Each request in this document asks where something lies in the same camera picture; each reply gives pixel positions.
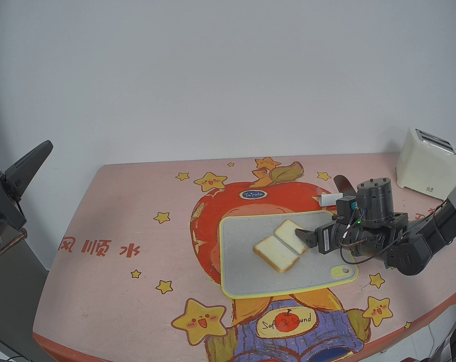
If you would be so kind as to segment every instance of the small red apple print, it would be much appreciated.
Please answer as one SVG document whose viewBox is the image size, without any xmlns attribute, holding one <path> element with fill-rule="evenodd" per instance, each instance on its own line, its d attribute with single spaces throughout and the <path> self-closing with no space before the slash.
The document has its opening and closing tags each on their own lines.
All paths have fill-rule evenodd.
<svg viewBox="0 0 456 362">
<path fill-rule="evenodd" d="M 275 327 L 282 333 L 289 333 L 290 331 L 295 330 L 300 324 L 300 318 L 290 311 L 291 310 L 288 309 L 288 312 L 280 312 L 275 317 Z"/>
</svg>

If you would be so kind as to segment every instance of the gray cutting board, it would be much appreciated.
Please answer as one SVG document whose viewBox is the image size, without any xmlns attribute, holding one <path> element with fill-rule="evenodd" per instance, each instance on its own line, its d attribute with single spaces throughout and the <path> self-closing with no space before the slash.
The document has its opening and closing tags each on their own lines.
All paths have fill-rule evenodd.
<svg viewBox="0 0 456 362">
<path fill-rule="evenodd" d="M 327 255 L 318 248 L 309 248 L 295 265 L 280 274 L 259 257 L 253 247 L 273 232 L 285 220 L 292 220 L 305 229 L 315 230 L 332 221 L 324 210 L 265 216 L 227 217 L 220 223 L 221 287 L 232 299 L 285 295 L 316 290 L 354 281 L 356 265 L 345 264 L 340 252 Z M 344 257 L 352 256 L 344 250 Z M 337 270 L 338 277 L 331 274 Z"/>
</svg>

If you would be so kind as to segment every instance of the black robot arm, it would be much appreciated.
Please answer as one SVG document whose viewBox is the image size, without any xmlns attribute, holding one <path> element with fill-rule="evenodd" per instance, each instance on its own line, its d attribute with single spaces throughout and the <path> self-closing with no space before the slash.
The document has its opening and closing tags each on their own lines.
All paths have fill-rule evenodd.
<svg viewBox="0 0 456 362">
<path fill-rule="evenodd" d="M 310 248 L 318 246 L 322 254 L 340 250 L 342 256 L 342 249 L 346 249 L 354 257 L 367 256 L 358 262 L 342 257 L 349 264 L 376 258 L 405 275 L 416 275 L 456 237 L 456 187 L 428 217 L 409 222 L 407 213 L 394 212 L 389 178 L 365 181 L 357 186 L 357 192 L 348 192 L 346 178 L 342 183 L 344 194 L 349 195 L 336 201 L 334 221 L 315 231 L 296 230 L 302 241 Z"/>
<path fill-rule="evenodd" d="M 436 210 L 389 248 L 387 263 L 405 275 L 416 275 L 432 256 L 456 237 L 456 187 Z"/>
<path fill-rule="evenodd" d="M 25 225 L 26 218 L 19 201 L 53 147 L 50 141 L 44 141 L 10 166 L 5 173 L 0 170 L 0 238 L 8 225 L 17 231 Z"/>
</svg>

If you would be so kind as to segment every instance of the purple overalls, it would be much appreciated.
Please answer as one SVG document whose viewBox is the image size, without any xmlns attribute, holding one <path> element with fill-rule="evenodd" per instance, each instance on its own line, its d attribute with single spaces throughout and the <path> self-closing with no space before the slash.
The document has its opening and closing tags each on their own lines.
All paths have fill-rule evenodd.
<svg viewBox="0 0 456 362">
<path fill-rule="evenodd" d="M 302 305 L 295 300 L 273 302 L 268 311 Z M 343 311 L 315 311 L 318 326 L 303 335 L 287 339 L 266 339 L 256 335 L 256 320 L 237 326 L 238 345 L 233 362 L 328 362 L 347 353 L 358 352 L 364 344 L 352 329 L 349 318 Z"/>
</svg>

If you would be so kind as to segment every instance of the table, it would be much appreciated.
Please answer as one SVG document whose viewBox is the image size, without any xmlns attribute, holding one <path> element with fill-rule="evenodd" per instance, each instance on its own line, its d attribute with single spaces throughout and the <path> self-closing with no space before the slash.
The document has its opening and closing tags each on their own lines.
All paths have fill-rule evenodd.
<svg viewBox="0 0 456 362">
<path fill-rule="evenodd" d="M 219 285 L 218 227 L 227 216 L 318 210 L 337 174 L 354 186 L 391 178 L 394 210 L 419 219 L 439 201 L 397 187 L 397 157 L 104 166 L 59 246 L 34 338 L 57 361 L 353 362 L 381 351 L 456 304 L 456 239 L 416 276 L 372 260 L 345 285 L 231 300 Z M 262 192 L 242 197 L 250 190 Z M 290 307 L 311 322 L 287 336 L 267 320 Z"/>
</svg>

